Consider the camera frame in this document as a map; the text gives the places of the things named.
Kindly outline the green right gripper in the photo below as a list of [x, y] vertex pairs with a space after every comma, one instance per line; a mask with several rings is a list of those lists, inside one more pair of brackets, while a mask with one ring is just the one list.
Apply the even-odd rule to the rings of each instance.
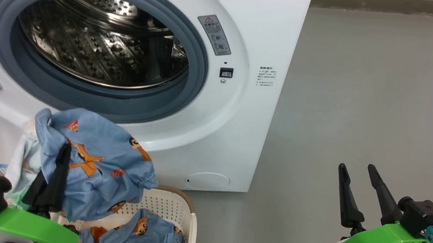
[[[425, 238], [415, 238], [399, 223], [403, 213], [395, 202], [391, 192], [381, 178], [377, 168], [373, 164], [367, 166], [371, 186], [377, 193], [380, 205], [380, 227], [359, 232], [339, 243], [428, 243]], [[338, 166], [339, 180], [339, 211], [340, 222], [343, 227], [361, 229], [361, 223], [365, 218], [354, 201], [351, 190], [351, 177], [344, 163]]]

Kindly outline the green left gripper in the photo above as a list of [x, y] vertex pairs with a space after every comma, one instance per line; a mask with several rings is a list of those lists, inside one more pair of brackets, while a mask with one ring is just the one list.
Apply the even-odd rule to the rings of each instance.
[[[45, 192], [43, 206], [47, 211], [62, 210], [71, 147], [68, 141], [60, 147], [54, 160], [56, 168], [48, 183], [43, 172], [39, 171], [21, 198], [23, 204], [30, 207], [41, 206], [42, 195]], [[0, 213], [0, 232], [36, 243], [79, 243], [78, 234], [63, 225], [15, 208], [7, 208]]]

